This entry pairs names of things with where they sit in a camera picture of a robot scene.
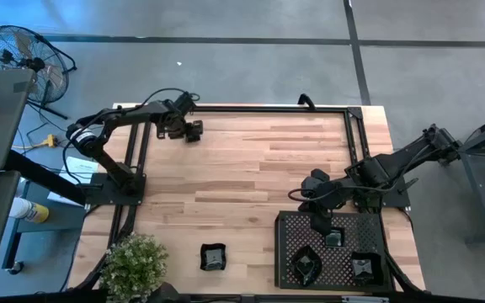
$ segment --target gray floor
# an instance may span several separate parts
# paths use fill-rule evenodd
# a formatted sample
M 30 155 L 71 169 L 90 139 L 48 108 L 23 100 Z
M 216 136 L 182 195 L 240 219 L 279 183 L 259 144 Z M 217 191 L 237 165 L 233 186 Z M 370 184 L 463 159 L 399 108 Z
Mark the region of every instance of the gray floor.
M 485 41 L 485 0 L 351 2 L 361 39 Z M 29 13 L 15 13 L 23 6 Z M 49 34 L 349 38 L 340 0 L 0 0 L 0 24 Z M 140 102 L 166 86 L 196 91 L 211 103 L 293 104 L 299 93 L 308 93 L 317 104 L 361 104 L 347 45 L 56 45 L 79 68 L 64 99 L 54 104 L 72 119 L 113 102 Z M 371 103 L 385 106 L 396 148 L 431 123 L 464 140 L 485 122 L 485 48 L 362 47 L 361 54 Z M 37 113 L 28 110 L 20 129 L 39 124 Z M 61 131 L 47 126 L 33 138 L 48 133 Z M 60 149 L 29 156 L 61 166 Z M 429 163 L 408 176 L 420 178 L 409 195 L 428 290 L 485 299 L 485 245 L 463 242 L 485 222 L 463 166 Z M 13 285 L 0 287 L 0 295 L 58 291 L 76 237 L 70 231 L 24 239 L 20 257 L 28 269 L 17 276 L 0 269 L 0 285 Z

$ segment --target desk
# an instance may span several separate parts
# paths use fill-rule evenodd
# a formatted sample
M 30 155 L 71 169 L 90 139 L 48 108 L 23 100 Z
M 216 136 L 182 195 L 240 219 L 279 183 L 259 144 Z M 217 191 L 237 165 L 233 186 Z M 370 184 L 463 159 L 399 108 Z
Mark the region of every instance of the desk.
M 383 107 L 362 111 L 370 153 L 392 152 Z M 280 210 L 296 210 L 299 203 L 286 193 L 300 188 L 313 168 L 331 178 L 345 175 L 350 160 L 342 115 L 195 113 L 187 118 L 204 121 L 197 144 L 152 135 L 144 167 L 146 197 L 136 216 L 135 232 L 154 235 L 168 249 L 167 281 L 181 293 L 334 294 L 274 287 L 274 219 Z M 358 133 L 355 123 L 352 127 Z M 104 147 L 116 161 L 124 161 L 129 132 L 130 127 L 116 130 Z M 358 136 L 355 145 L 360 147 Z M 357 153 L 361 159 L 361 150 Z M 355 208 L 349 202 L 340 211 Z M 113 212 L 113 206 L 102 206 L 85 220 L 70 287 L 82 282 L 104 254 Z M 382 215 L 392 256 L 424 288 L 408 220 L 395 209 Z M 227 245 L 226 270 L 202 271 L 200 246 L 215 242 Z

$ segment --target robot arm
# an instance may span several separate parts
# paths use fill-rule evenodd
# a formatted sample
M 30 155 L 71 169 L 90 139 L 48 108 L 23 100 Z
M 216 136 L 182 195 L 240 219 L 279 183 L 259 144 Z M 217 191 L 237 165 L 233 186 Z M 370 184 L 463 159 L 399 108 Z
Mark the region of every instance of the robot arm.
M 187 123 L 184 116 L 195 107 L 190 93 L 182 93 L 175 102 L 171 100 L 152 101 L 131 109 L 103 109 L 95 115 L 79 119 L 67 128 L 67 139 L 84 156 L 91 157 L 106 168 L 107 174 L 123 193 L 136 191 L 136 176 L 124 163 L 115 162 L 105 151 L 112 132 L 120 126 L 154 123 L 157 127 L 157 138 L 164 139 L 168 133 L 170 139 L 186 137 L 187 142 L 200 140 L 203 123 Z M 88 127 L 103 125 L 100 135 L 96 136 Z
M 331 226 L 329 211 L 341 208 L 349 199 L 368 204 L 372 200 L 380 201 L 383 195 L 393 194 L 394 190 L 407 189 L 413 182 L 404 186 L 404 189 L 398 188 L 398 180 L 405 173 L 426 161 L 447 165 L 459 159 L 457 150 L 460 145 L 446 129 L 431 125 L 417 140 L 403 149 L 391 155 L 367 157 L 345 168 L 346 176 L 343 178 L 330 180 L 325 172 L 314 169 L 302 182 L 301 188 L 295 190 L 305 197 L 295 198 L 302 202 L 299 211 L 313 213 L 312 228 L 326 236 Z

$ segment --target electric fan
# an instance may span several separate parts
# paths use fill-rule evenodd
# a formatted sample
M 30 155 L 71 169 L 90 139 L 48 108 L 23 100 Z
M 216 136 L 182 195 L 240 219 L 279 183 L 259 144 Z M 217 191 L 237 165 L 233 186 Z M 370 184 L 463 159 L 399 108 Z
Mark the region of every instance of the electric fan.
M 72 62 L 72 68 L 67 69 L 61 55 Z M 69 55 L 42 35 L 19 26 L 0 26 L 0 70 L 17 68 L 35 71 L 28 98 L 40 107 L 63 97 L 68 89 L 68 73 L 77 69 Z

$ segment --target fan grille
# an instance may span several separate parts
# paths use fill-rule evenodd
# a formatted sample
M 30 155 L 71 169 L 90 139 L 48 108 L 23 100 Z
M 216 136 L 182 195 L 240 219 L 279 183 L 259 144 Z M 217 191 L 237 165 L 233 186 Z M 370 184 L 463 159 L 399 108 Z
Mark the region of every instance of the fan grille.
M 29 93 L 29 100 L 51 103 L 67 91 L 67 67 L 59 53 L 37 37 L 41 36 L 29 29 L 0 26 L 0 70 L 36 68 L 35 84 Z M 40 58 L 44 67 L 32 65 L 35 58 Z

